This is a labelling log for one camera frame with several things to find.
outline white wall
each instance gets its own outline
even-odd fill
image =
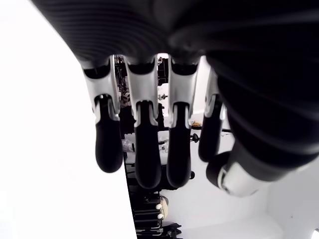
[[[0,238],[136,238],[77,60],[27,0],[0,1],[0,29]]]
[[[281,239],[282,230],[267,215],[202,228],[186,229],[184,239]]]
[[[230,150],[231,134],[221,138],[220,152]],[[266,210],[267,189],[246,198],[227,195],[206,178],[207,163],[198,157],[198,143],[191,143],[191,163],[195,178],[176,191],[162,191],[169,199],[168,221],[182,225],[182,230],[216,225],[261,214]]]
[[[283,227],[285,239],[311,239],[319,228],[319,160],[270,187],[268,212]]]

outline white surface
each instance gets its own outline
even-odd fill
[[[220,152],[230,150],[232,144],[231,134],[222,137]],[[191,143],[191,168],[195,172],[195,178],[176,191],[161,192],[169,199],[167,221],[178,222],[184,230],[221,224],[265,212],[267,189],[246,198],[227,195],[207,180],[207,163],[199,159],[197,152],[198,143]]]
[[[136,238],[124,169],[96,164],[75,57],[29,1],[0,1],[0,29],[0,238]]]
[[[314,231],[314,233],[313,233],[311,239],[319,239],[319,232]]]
[[[269,188],[268,212],[284,229],[285,239],[311,239],[319,228],[319,160]]]
[[[282,230],[269,216],[260,215],[214,226],[182,230],[184,239],[281,239]]]

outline robotic hand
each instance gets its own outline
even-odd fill
[[[212,66],[199,145],[211,183],[247,196],[318,156],[318,3],[33,2],[83,69],[96,115],[96,160],[103,171],[117,171],[123,160],[113,54],[125,56],[136,120],[136,174],[145,188],[156,187],[161,177],[154,57],[160,52],[170,55],[167,176],[172,186],[185,185],[190,175],[188,120],[201,55]],[[235,144],[218,155],[225,107]]]

